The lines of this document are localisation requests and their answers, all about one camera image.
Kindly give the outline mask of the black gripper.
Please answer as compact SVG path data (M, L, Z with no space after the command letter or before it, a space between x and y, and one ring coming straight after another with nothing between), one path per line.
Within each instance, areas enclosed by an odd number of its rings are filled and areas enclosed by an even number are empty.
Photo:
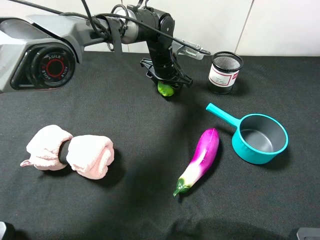
M193 80L185 74L173 53L170 41L147 40L150 58L143 58L140 65L147 69L146 76L155 84L167 84L174 90L190 87Z

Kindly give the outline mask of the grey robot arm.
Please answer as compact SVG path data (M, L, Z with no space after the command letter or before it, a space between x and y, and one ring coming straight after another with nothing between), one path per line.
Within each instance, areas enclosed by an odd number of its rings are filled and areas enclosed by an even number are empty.
M178 52L189 43L173 37L175 21L148 6L122 5L110 14L30 15L0 19L0 91L50 90L64 86L83 61L85 47L106 43L117 54L124 44L147 43L149 58L140 61L158 86L174 92L193 80L181 69Z

